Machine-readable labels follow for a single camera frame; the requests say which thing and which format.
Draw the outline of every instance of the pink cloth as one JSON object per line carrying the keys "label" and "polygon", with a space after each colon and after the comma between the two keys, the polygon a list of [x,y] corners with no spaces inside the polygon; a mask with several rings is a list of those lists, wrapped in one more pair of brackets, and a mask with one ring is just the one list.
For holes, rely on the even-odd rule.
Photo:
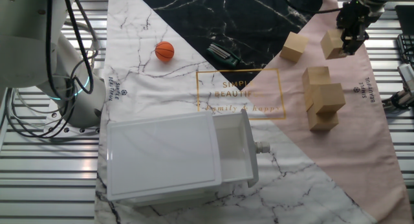
{"label": "pink cloth", "polygon": [[[336,0],[323,0],[321,9],[337,6]],[[337,14],[315,15],[299,33],[309,38],[299,62],[294,64],[276,56],[266,68],[279,68],[279,74],[262,71],[253,79],[261,85],[247,86],[245,91],[272,94],[249,98],[256,106],[272,106],[280,100],[275,82],[280,75],[286,119],[273,120],[275,125],[378,222],[413,223],[365,47],[342,59],[325,60],[323,56],[320,41],[327,30],[336,27]],[[328,66],[332,83],[341,83],[345,92],[346,105],[338,112],[340,123],[330,132],[311,132],[308,127],[301,77],[307,67],[314,66]],[[354,92],[355,87],[362,89],[362,85],[366,98],[362,91]]]}

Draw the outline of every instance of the metal table surface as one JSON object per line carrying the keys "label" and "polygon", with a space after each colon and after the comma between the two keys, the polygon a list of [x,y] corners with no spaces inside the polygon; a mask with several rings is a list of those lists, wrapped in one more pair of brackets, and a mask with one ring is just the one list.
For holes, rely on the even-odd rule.
{"label": "metal table surface", "polygon": [[[99,72],[105,60],[108,0],[81,1],[101,41],[102,51],[95,63],[95,72]],[[339,0],[339,5],[344,1],[350,0]],[[381,98],[402,89],[397,72],[400,56],[395,43],[402,32],[395,5],[409,4],[412,4],[410,0],[388,3],[384,15],[368,30],[371,39],[365,45]],[[82,19],[78,9],[74,9],[76,18]],[[62,32],[78,48],[72,29],[64,26]],[[85,44],[90,45],[91,36],[82,33]],[[39,89],[21,91],[32,107],[48,109],[50,99]],[[18,105],[17,112],[33,123],[42,123],[46,118],[23,105]],[[387,119],[409,199],[414,204],[414,114],[412,111],[390,113]],[[52,142],[26,139],[9,126],[0,151],[0,223],[94,223],[97,158],[97,135]]]}

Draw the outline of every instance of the black marble pattern cloth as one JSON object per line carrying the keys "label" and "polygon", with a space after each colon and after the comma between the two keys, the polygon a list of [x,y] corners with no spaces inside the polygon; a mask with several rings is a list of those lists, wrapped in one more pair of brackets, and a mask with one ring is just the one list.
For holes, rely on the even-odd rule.
{"label": "black marble pattern cloth", "polygon": [[[144,1],[217,70],[229,68],[207,55],[211,43],[240,57],[236,69],[261,69],[280,52],[289,32],[298,33],[312,17],[284,0]],[[322,4],[322,0],[289,1],[307,10],[319,10]],[[258,72],[222,74],[229,82],[248,83]]]}

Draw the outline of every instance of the small ball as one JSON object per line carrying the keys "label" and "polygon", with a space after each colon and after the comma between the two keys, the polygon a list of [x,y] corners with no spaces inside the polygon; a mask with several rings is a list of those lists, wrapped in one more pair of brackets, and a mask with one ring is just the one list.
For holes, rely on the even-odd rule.
{"label": "small ball", "polygon": [[174,47],[167,41],[157,44],[155,55],[163,62],[169,62],[174,56]]}

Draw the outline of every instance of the wooden cube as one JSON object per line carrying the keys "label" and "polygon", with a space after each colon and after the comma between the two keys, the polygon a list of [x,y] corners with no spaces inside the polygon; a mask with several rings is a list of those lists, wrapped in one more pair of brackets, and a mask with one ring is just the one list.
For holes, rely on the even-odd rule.
{"label": "wooden cube", "polygon": [[317,114],[337,112],[345,105],[341,84],[318,85],[312,91],[312,98]]}
{"label": "wooden cube", "polygon": [[342,52],[343,41],[341,39],[343,30],[332,29],[328,30],[321,40],[321,46],[325,59],[344,58],[347,55]]}
{"label": "wooden cube", "polygon": [[305,93],[306,111],[313,105],[312,91],[318,85],[330,84],[331,76],[328,67],[309,67],[302,75],[303,91]]}
{"label": "wooden cube", "polygon": [[280,57],[297,63],[303,52],[305,52],[305,47],[306,44],[308,44],[308,41],[309,39],[305,36],[293,32],[289,33],[282,51],[280,52]]}
{"label": "wooden cube", "polygon": [[338,114],[336,113],[321,113],[317,114],[315,112],[315,108],[312,105],[308,113],[308,121],[309,121],[309,129],[314,130],[322,130],[322,131],[329,131],[333,129],[333,127],[339,124]]}

